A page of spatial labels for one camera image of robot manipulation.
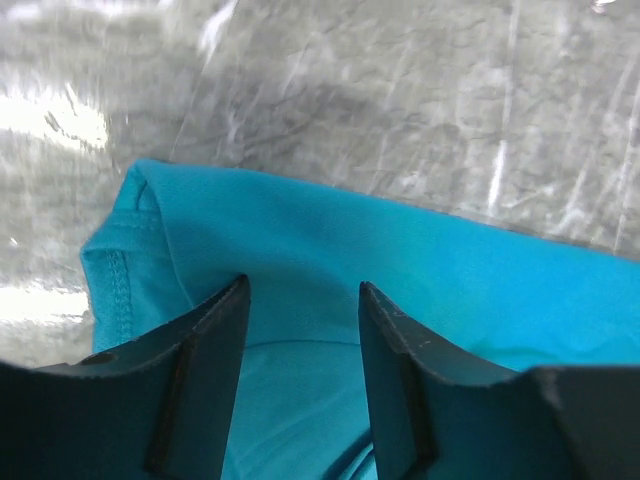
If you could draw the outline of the teal t shirt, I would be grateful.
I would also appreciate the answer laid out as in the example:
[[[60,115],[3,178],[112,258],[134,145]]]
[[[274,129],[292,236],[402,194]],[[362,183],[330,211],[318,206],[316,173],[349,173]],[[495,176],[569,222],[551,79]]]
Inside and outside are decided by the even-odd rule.
[[[512,369],[639,359],[635,262],[247,170],[136,162],[81,260],[99,351],[249,278],[226,479],[374,477],[364,281]]]

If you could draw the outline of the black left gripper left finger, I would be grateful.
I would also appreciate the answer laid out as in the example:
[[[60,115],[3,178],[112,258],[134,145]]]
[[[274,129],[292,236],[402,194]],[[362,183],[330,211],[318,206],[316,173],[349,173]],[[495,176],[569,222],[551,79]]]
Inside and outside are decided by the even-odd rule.
[[[250,285],[70,365],[1,366],[5,479],[217,479]]]

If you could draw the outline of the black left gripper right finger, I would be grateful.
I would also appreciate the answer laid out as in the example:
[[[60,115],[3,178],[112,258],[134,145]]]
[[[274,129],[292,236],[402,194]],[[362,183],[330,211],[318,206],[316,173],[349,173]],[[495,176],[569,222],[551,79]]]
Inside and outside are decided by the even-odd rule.
[[[635,479],[639,370],[516,372],[454,345],[376,286],[359,333],[381,479]]]

